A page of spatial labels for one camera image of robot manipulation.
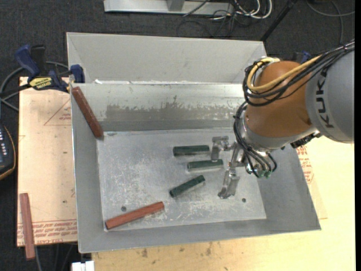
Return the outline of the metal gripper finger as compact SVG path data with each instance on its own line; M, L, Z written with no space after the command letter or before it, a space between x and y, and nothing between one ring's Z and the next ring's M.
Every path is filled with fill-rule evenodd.
M225 171L223 185L220 192L218 193L218 196L221 199L227 199L230 196L235 195L239 180L240 177L237 175L234 169Z
M229 136L218 136L212 138L212 150L210 154L211 161L219 159L221 151L231 151L235 148L235 142L231 143Z

